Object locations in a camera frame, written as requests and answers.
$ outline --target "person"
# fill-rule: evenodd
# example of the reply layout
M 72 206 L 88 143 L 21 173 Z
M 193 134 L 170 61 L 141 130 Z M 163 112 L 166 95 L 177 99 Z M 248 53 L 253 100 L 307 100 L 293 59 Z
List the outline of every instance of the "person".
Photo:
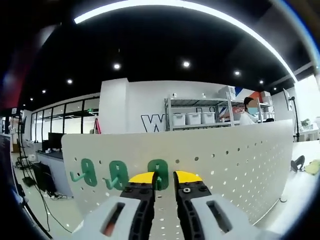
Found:
M 240 125 L 251 125 L 255 124 L 257 118 L 254 116 L 257 114 L 258 110 L 258 103 L 252 97 L 246 97 L 243 101 L 244 103 L 244 111 L 241 113 L 240 117 Z

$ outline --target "light stand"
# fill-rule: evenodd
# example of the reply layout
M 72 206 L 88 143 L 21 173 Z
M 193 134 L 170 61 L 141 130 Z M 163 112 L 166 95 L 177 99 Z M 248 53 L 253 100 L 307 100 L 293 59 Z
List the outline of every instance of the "light stand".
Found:
M 295 121 L 296 121 L 296 135 L 294 135 L 294 137 L 296 137 L 296 141 L 299 142 L 300 133 L 299 133 L 299 121 L 298 121 L 297 106 L 296 106 L 296 101 L 295 101 L 296 98 L 293 96 L 293 97 L 289 98 L 288 100 L 293 101 L 294 112 L 295 112 Z

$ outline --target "ceiling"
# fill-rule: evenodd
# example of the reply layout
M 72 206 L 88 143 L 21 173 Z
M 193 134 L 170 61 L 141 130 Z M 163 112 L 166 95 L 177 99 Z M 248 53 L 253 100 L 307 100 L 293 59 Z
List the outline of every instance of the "ceiling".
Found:
M 293 71 L 310 62 L 298 36 L 267 0 L 193 2 L 229 14 L 253 28 L 278 50 Z M 97 93 L 102 81 L 117 78 L 130 82 L 197 81 L 272 91 L 267 86 L 288 74 L 261 43 L 241 29 L 190 9 L 140 6 L 105 13 L 78 25 L 72 21 L 102 5 L 101 1 L 77 1 L 77 5 L 56 7 L 55 14 L 49 11 L 50 19 L 43 25 L 61 24 L 38 51 L 26 75 L 21 105 L 36 110 Z M 183 61 L 189 61 L 190 67 L 183 68 Z M 114 70 L 114 63 L 121 64 L 121 69 Z M 237 70 L 240 76 L 234 75 Z M 298 79 L 312 73 L 308 69 Z M 290 78 L 277 88 L 292 86 Z

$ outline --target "glass window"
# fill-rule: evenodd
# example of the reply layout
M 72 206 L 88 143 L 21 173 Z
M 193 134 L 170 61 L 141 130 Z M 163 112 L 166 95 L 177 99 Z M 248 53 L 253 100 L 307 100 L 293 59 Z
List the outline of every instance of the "glass window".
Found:
M 53 108 L 52 131 L 51 131 L 52 133 L 63 133 L 64 109 L 65 109 L 65 105 L 60 105 Z
M 43 114 L 43 129 L 42 129 L 42 139 L 48 140 L 48 136 L 50 133 L 50 127 L 51 127 L 51 112 L 52 108 L 44 110 Z
M 38 111 L 36 117 L 36 140 L 41 143 L 42 142 L 42 118 L 43 118 L 43 111 Z
M 83 101 L 77 101 L 66 105 L 64 117 L 65 134 L 81 133 L 82 104 Z
M 31 140 L 32 141 L 35 141 L 36 140 L 36 114 L 32 114 L 32 117 L 31 117 Z
M 96 116 L 99 115 L 99 98 L 84 101 L 83 133 L 94 129 Z

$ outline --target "yellow object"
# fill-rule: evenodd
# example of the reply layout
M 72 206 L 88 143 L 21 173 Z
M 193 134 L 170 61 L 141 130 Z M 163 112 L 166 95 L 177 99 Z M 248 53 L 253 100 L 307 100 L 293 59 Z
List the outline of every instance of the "yellow object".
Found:
M 180 184 L 202 181 L 201 177 L 186 171 L 175 171 Z
M 314 160 L 310 162 L 308 166 L 304 168 L 304 170 L 311 175 L 316 175 L 320 170 L 320 160 Z
M 129 183 L 136 183 L 136 184 L 152 184 L 152 179 L 154 177 L 154 171 L 149 171 L 146 173 L 141 173 L 135 175 L 129 180 Z

